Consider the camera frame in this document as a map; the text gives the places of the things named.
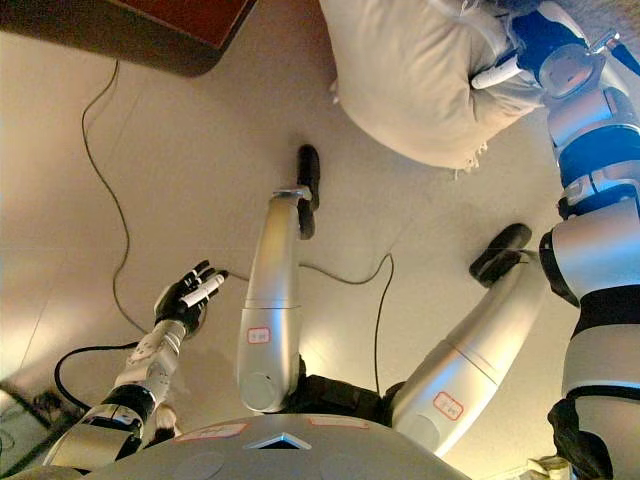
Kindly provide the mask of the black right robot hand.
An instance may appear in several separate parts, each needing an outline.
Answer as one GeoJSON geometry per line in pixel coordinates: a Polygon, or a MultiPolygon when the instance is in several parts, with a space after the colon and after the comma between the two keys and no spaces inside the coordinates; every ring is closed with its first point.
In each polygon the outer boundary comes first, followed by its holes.
{"type": "Polygon", "coordinates": [[[568,45],[586,46],[584,38],[571,28],[556,4],[540,5],[531,13],[514,17],[509,34],[513,48],[496,65],[472,78],[474,89],[496,86],[523,72],[538,80],[543,63],[552,53],[568,45]]]}

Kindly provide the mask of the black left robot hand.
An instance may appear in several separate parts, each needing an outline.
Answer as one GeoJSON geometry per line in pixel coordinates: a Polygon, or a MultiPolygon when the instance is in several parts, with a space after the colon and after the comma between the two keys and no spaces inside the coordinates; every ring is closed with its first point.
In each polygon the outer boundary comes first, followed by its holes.
{"type": "Polygon", "coordinates": [[[228,276],[227,270],[201,261],[160,295],[154,305],[155,323],[177,321],[185,328],[186,337],[192,336],[201,324],[205,307],[228,276]]]}

